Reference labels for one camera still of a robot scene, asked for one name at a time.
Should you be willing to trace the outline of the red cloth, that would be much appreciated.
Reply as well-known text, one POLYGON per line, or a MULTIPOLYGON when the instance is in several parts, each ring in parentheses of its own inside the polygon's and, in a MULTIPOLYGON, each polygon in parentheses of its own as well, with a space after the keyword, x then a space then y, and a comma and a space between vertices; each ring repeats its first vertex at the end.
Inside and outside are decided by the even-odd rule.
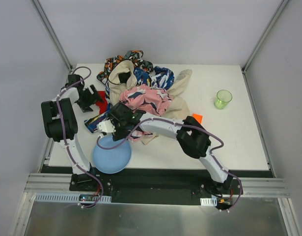
POLYGON ((108 106, 108 103, 107 103, 107 100, 106 100, 106 94, 104 91, 97 91, 99 97, 100 97, 100 100, 98 100, 95 105, 99 108, 99 114, 103 114, 107 111, 107 106, 108 106))

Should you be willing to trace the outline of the pink patterned cloth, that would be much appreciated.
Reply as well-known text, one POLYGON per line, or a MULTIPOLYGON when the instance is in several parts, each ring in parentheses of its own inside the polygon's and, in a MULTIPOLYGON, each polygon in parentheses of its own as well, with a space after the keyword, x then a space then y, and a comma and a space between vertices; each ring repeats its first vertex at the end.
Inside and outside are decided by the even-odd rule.
POLYGON ((147 85, 127 89, 119 97, 119 103, 125 104, 131 110, 141 110, 159 117, 164 115, 173 100, 165 89, 147 85))

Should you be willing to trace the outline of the beige cloth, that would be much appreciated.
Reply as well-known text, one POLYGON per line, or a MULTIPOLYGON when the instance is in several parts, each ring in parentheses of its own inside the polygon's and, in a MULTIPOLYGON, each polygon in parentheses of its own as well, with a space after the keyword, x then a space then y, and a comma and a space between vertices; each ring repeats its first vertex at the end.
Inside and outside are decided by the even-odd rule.
MULTIPOLYGON (((119 102, 121 93, 127 89, 137 86, 137 79, 133 74, 134 65, 130 60, 122 61, 112 70, 106 84, 109 84, 110 103, 112 106, 119 102)), ((192 76, 192 70, 181 71, 177 76, 174 75, 175 82, 167 90, 174 98, 168 110, 162 117, 171 119, 185 119, 190 114, 186 101, 181 98, 181 94, 186 90, 189 80, 192 76)))

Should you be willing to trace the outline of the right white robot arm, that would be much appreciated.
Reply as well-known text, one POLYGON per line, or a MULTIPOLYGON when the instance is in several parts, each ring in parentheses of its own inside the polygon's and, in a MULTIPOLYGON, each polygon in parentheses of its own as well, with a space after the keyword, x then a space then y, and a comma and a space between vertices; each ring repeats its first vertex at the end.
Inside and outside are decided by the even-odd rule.
POLYGON ((135 131, 175 139, 187 156, 202 163, 216 188, 228 190, 231 186, 233 175, 213 154, 214 150, 224 146, 224 142, 192 116, 184 120, 164 118, 117 103, 108 112, 107 119, 97 124, 97 129, 111 134, 114 141, 128 139, 135 131))

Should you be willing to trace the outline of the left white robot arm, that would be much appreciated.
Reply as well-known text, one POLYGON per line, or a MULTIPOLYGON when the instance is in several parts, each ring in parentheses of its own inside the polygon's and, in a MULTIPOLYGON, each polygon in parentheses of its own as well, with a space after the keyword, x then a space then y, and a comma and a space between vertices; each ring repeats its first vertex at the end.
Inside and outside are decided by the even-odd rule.
POLYGON ((47 137, 59 143, 69 159, 73 174, 90 173, 92 167, 79 143, 78 123, 73 110, 77 104, 82 112, 91 112, 91 106, 103 99, 94 85, 85 87, 84 78, 78 74, 68 76, 68 82, 56 98, 41 103, 44 129, 47 137))

